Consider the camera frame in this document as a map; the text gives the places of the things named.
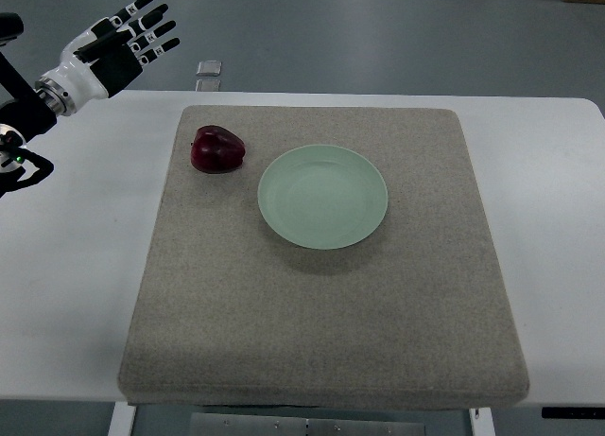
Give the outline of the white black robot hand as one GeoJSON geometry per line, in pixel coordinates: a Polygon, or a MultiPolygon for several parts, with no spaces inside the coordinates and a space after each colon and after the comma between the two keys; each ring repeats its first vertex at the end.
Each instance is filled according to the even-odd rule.
{"type": "Polygon", "coordinates": [[[127,88],[146,66],[179,45],[165,35],[176,26],[164,15],[168,5],[134,0],[104,17],[65,46],[60,64],[44,73],[35,89],[57,116],[70,116],[92,100],[111,98],[127,88]]]}

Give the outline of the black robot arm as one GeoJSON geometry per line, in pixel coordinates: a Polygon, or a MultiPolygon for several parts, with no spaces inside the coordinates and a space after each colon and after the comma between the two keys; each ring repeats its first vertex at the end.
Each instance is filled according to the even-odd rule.
{"type": "Polygon", "coordinates": [[[55,113],[14,69],[1,59],[1,86],[12,99],[1,105],[1,193],[38,184],[54,165],[26,145],[57,123],[55,113]]]}

